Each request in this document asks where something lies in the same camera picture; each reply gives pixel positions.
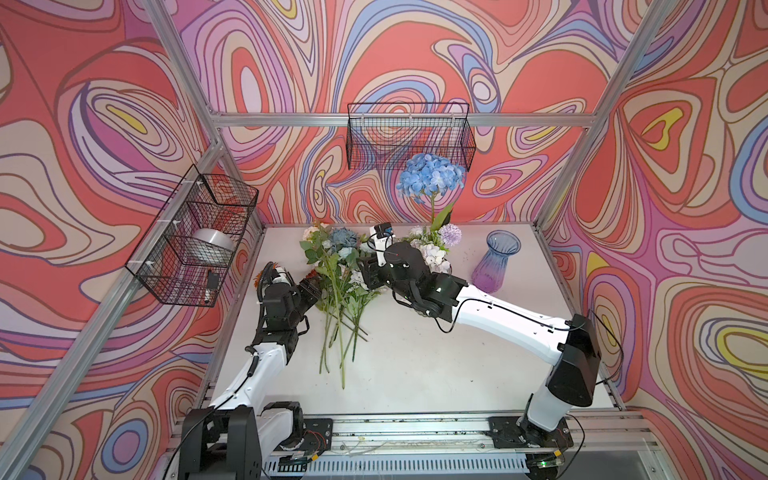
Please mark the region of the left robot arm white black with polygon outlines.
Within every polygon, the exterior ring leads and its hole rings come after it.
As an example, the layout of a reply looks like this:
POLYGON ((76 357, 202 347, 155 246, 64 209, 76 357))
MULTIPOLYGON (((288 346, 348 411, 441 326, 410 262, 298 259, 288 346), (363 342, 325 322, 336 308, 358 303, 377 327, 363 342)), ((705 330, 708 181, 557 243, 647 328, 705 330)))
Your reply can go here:
POLYGON ((264 462, 282 444, 303 441, 299 403, 265 401, 270 383, 287 367, 308 311, 322 298, 322 279, 311 271, 296 282, 274 262, 256 284, 258 321, 244 366, 208 407, 190 411, 164 479, 259 479, 264 462))

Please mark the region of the blue hydrangea stem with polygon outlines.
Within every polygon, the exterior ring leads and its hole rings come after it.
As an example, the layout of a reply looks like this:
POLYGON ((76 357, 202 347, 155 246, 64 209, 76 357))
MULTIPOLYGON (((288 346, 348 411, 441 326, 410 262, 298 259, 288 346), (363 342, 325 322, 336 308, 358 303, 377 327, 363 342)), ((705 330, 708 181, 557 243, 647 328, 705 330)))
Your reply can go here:
POLYGON ((397 190, 417 203, 426 203, 430 230, 439 231, 448 221, 456 197, 464 188, 467 169, 446 157, 419 153, 406 161, 396 183, 397 190))

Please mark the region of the clear glass vase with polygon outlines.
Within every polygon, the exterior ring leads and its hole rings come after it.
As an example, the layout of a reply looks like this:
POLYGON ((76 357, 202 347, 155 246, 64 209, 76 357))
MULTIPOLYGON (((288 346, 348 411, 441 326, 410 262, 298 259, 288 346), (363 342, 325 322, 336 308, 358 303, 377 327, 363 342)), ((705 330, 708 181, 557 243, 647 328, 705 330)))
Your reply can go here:
POLYGON ((452 273, 451 263, 448 260, 443 259, 435 264, 433 271, 436 273, 451 274, 452 273))

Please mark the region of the purple allium flower stem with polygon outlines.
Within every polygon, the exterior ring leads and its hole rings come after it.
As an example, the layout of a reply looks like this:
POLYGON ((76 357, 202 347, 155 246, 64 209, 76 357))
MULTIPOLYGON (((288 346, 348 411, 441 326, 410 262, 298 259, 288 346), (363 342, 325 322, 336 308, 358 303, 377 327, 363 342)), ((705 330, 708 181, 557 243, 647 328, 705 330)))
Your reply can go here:
POLYGON ((438 230, 438 234, 439 234, 440 240, 448 249, 457 246, 462 240, 461 229, 457 225, 452 223, 443 225, 438 230))

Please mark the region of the pale pink hydrangea bunch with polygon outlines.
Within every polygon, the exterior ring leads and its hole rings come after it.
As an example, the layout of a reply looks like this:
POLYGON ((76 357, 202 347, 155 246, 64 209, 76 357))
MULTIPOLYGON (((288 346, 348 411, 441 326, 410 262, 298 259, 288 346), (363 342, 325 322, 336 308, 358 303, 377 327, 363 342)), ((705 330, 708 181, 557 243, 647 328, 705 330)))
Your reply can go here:
POLYGON ((434 272, 433 268, 436 263, 443 259, 448 260, 449 249, 440 240, 438 230, 423 226, 411 227, 406 241, 421 253, 431 272, 434 272))

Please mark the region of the cream pink rose stem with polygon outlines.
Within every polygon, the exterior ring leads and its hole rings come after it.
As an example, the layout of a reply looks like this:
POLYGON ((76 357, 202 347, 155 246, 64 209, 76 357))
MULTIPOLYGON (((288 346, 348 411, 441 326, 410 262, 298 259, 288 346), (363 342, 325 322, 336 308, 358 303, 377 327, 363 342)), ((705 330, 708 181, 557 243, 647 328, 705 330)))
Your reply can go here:
POLYGON ((341 260, 332 241, 330 225, 316 222, 303 233, 300 247, 307 263, 321 277, 321 299, 319 305, 325 314, 323 340, 320 353, 319 372, 330 374, 336 369, 340 374, 341 386, 346 387, 346 347, 348 342, 343 333, 344 280, 341 260))

